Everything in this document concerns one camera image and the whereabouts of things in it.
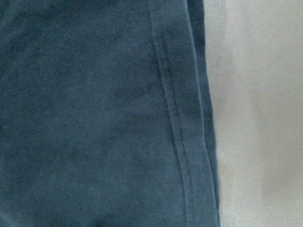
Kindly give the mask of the black graphic t-shirt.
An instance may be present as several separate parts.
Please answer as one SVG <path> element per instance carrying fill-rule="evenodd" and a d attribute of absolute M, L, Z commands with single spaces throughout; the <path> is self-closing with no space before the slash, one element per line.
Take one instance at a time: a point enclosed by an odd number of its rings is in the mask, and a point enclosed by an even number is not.
<path fill-rule="evenodd" d="M 218 227 L 201 0 L 0 3 L 0 224 Z"/>

